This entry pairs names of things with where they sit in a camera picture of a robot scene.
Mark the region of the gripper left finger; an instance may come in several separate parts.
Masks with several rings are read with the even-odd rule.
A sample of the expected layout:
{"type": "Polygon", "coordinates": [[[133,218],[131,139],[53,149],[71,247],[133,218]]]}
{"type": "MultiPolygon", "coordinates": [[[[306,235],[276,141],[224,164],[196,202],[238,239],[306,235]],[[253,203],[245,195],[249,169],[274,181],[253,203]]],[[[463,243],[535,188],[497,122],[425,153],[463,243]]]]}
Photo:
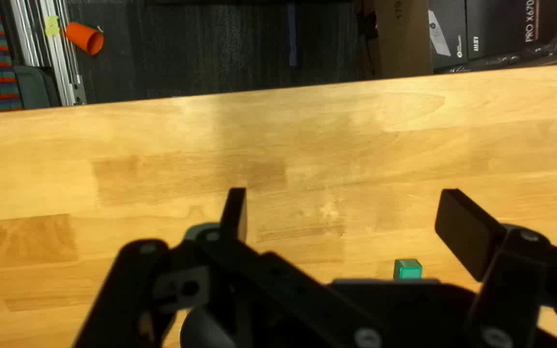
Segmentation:
{"type": "Polygon", "coordinates": [[[246,190],[176,247],[123,246],[73,348],[385,348],[379,319],[274,253],[246,245],[246,190]]]}

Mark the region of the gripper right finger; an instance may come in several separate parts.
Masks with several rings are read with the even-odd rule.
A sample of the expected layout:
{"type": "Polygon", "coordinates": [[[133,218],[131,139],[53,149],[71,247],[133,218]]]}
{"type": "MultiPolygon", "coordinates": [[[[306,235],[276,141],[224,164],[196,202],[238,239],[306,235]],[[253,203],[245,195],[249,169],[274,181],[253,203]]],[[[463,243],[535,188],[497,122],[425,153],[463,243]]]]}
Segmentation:
{"type": "Polygon", "coordinates": [[[476,348],[557,348],[538,328],[557,314],[557,246],[543,234],[500,223],[457,188],[440,192],[435,232],[481,289],[466,318],[476,348]]]}

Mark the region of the small green block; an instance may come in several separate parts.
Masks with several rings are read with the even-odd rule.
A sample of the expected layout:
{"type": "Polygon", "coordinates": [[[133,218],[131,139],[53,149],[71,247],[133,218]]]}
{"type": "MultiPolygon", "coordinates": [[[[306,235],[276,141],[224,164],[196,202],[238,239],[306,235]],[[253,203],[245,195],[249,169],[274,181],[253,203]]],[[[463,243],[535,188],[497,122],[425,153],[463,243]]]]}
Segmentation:
{"type": "Polygon", "coordinates": [[[393,280],[422,279],[424,268],[416,259],[394,261],[393,280]]]}

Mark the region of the row of black boxes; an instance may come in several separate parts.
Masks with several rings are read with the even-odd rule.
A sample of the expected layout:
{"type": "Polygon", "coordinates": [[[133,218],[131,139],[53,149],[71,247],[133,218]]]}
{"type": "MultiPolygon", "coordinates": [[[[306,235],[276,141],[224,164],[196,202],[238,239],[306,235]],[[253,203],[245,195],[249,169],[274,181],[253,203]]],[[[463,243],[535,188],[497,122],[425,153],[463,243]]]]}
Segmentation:
{"type": "Polygon", "coordinates": [[[499,69],[557,53],[557,0],[427,0],[433,71],[499,69]]]}

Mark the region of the brown cardboard box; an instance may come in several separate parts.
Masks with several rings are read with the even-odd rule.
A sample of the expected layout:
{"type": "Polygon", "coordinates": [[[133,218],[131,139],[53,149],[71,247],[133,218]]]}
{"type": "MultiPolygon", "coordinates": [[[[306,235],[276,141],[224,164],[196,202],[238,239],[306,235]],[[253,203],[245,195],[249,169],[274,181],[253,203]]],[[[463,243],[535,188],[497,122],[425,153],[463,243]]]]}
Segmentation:
{"type": "Polygon", "coordinates": [[[427,0],[375,0],[381,77],[434,73],[427,0]]]}

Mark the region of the grey chair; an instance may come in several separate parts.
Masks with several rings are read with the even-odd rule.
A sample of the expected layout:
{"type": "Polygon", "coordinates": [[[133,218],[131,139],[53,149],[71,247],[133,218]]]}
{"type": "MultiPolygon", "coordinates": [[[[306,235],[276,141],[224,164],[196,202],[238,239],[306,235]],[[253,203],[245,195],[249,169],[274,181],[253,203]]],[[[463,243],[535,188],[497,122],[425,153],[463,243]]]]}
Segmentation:
{"type": "Polygon", "coordinates": [[[59,94],[53,79],[42,69],[13,66],[24,109],[60,107],[59,94]]]}

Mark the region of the orange plastic cup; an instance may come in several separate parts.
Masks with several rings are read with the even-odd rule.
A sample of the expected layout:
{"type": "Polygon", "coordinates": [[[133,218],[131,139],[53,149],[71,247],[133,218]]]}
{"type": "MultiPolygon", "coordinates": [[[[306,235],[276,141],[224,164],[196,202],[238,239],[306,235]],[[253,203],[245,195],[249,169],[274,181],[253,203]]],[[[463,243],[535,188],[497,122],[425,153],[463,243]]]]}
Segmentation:
{"type": "Polygon", "coordinates": [[[66,38],[85,53],[95,56],[104,46],[104,35],[92,27],[70,22],[65,29],[66,38]]]}

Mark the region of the bundle of aluminium rails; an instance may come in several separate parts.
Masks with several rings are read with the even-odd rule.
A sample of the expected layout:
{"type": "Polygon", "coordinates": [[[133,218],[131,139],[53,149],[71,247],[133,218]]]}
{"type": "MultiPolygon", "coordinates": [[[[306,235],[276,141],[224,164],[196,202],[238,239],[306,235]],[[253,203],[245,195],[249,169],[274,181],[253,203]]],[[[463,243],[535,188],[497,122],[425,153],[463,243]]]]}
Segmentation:
{"type": "Polygon", "coordinates": [[[6,0],[6,3],[20,60],[29,66],[52,70],[62,105],[86,105],[75,46],[65,37],[65,28],[70,23],[67,0],[6,0]],[[59,17],[58,36],[44,34],[44,16],[49,15],[59,17]]]}

